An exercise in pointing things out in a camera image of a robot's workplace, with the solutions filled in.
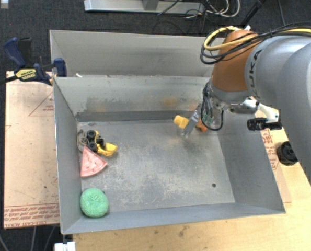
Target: orange object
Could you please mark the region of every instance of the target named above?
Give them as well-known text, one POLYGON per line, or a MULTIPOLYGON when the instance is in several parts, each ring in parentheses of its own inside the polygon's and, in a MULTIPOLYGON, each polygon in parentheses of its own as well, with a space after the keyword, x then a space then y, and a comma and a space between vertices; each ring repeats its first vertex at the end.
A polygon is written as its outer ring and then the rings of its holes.
POLYGON ((199 128, 202 132, 205 132, 207 129, 207 127, 205 125, 203 125, 202 120, 199 120, 198 123, 196 124, 196 127, 199 128))
POLYGON ((84 146, 81 161, 81 177, 89 177, 97 174, 107 166, 107 162, 94 153, 91 149, 84 146))
MULTIPOLYGON (((246 35, 247 38, 250 38, 256 36, 257 34, 252 33, 248 30, 233 31, 226 37, 224 43, 234 41, 235 39, 243 35, 246 35)), ((231 50, 234 46, 236 45, 221 48, 218 54, 227 52, 231 50)), ((254 48, 252 48, 252 45, 250 45, 249 47, 237 50, 234 53, 229 54, 226 57, 226 61, 220 61, 216 63, 213 67, 211 76, 212 84, 222 91, 232 92, 247 90, 245 82, 245 65, 247 58, 253 49, 254 48)))

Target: blue clamp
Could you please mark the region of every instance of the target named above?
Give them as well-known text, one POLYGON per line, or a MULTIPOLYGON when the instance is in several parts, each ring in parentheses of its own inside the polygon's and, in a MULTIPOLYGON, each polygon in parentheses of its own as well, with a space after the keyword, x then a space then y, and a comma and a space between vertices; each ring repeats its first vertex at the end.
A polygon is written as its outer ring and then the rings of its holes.
POLYGON ((15 76, 22 82, 41 82, 44 84, 52 85, 52 77, 48 75, 43 68, 49 67, 50 69, 56 68, 57 73, 54 76, 66 77, 67 69, 65 61, 62 58, 57 58, 52 64, 41 67, 38 63, 32 64, 31 57, 24 56, 21 51, 19 51, 17 37, 13 37, 8 40, 3 46, 4 52, 8 58, 16 62, 17 68, 14 71, 15 76))

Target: bin floor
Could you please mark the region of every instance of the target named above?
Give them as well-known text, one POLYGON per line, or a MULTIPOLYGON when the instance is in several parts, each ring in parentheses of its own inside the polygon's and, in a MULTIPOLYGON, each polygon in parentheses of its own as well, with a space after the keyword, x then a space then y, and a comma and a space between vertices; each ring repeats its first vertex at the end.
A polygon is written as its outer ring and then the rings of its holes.
POLYGON ((103 190, 110 212, 234 202, 216 132, 195 129, 188 138, 172 120, 79 122, 118 146, 82 189, 103 190))

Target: gray floor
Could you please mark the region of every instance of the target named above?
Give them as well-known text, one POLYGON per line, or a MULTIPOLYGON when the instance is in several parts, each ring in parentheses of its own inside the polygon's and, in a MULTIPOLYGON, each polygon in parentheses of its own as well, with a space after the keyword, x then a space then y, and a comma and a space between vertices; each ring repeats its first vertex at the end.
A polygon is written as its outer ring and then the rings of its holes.
MULTIPOLYGON (((3 52, 3 44, 12 37, 32 37, 33 57, 36 62, 50 62, 49 30, 111 31, 123 33, 151 33, 166 35, 202 36, 219 26, 238 26, 257 0, 241 0, 240 13, 232 19, 211 16, 209 20, 186 21, 182 16, 142 13, 86 13, 84 0, 9 0, 9 9, 1 9, 0 0, 0 81, 4 72, 15 69, 15 64, 3 52)), ((249 24, 256 32, 267 31, 299 21, 311 21, 311 0, 267 0, 251 18, 249 24)), ((4 120, 5 87, 0 86, 0 232, 9 250, 30 250, 33 229, 1 229, 4 183, 4 120)), ((41 226, 36 231, 34 250, 43 250, 51 227, 41 226)), ((62 241, 56 229, 51 243, 62 241)))

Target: yellow clamp label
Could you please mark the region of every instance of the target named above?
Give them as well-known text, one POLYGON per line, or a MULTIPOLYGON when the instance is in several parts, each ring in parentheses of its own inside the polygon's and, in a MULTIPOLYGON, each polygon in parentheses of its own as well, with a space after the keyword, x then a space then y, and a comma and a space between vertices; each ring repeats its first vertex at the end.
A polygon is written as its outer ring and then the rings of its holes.
POLYGON ((21 69, 17 73, 15 73, 15 75, 20 80, 26 81, 26 80, 28 80, 30 78, 35 78, 35 76, 36 76, 36 69, 29 69, 29 68, 21 69))

